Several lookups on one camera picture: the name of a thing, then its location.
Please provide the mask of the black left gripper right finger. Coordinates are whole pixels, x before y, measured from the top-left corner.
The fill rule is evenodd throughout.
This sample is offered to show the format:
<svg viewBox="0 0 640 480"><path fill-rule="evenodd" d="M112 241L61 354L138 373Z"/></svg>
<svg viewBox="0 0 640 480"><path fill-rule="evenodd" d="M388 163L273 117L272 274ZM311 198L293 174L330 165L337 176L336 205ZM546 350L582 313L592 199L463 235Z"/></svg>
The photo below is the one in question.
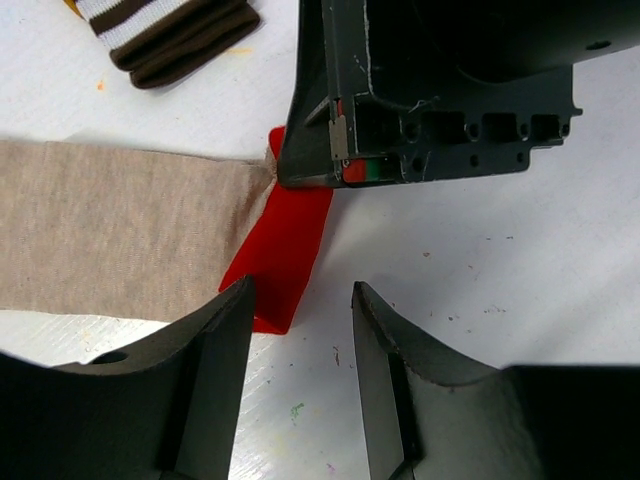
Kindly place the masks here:
<svg viewBox="0 0 640 480"><path fill-rule="evenodd" d="M494 368L353 288L356 367L374 479L635 479L639 370Z"/></svg>

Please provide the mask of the beige red reindeer sock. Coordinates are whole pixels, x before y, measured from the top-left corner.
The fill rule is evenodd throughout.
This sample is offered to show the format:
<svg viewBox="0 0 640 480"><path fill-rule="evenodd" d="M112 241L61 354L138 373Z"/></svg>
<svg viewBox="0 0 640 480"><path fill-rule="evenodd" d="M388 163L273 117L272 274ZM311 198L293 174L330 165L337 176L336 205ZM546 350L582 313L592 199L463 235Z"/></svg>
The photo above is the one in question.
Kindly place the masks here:
<svg viewBox="0 0 640 480"><path fill-rule="evenodd" d="M67 142L1 144L1 306L171 322L235 281L283 335L333 193L276 179L284 132L236 161Z"/></svg>

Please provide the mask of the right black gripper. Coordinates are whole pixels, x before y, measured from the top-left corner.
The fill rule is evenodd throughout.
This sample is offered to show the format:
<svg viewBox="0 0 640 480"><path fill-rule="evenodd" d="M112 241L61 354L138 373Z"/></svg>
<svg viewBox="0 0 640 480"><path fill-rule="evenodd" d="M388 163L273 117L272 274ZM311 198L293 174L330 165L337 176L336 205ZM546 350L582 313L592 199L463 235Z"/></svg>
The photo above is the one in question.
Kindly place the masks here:
<svg viewBox="0 0 640 480"><path fill-rule="evenodd" d="M638 43L635 1L301 1L278 181L525 171L580 113L575 65Z"/></svg>

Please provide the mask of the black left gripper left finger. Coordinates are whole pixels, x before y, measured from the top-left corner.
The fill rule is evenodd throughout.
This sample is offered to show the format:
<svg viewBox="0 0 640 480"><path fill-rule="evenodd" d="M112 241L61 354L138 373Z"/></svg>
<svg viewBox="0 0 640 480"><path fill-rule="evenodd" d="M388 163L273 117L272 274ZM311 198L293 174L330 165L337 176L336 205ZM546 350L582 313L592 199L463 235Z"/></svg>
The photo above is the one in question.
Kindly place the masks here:
<svg viewBox="0 0 640 480"><path fill-rule="evenodd" d="M1 358L5 479L225 479L252 334L245 277L88 364Z"/></svg>

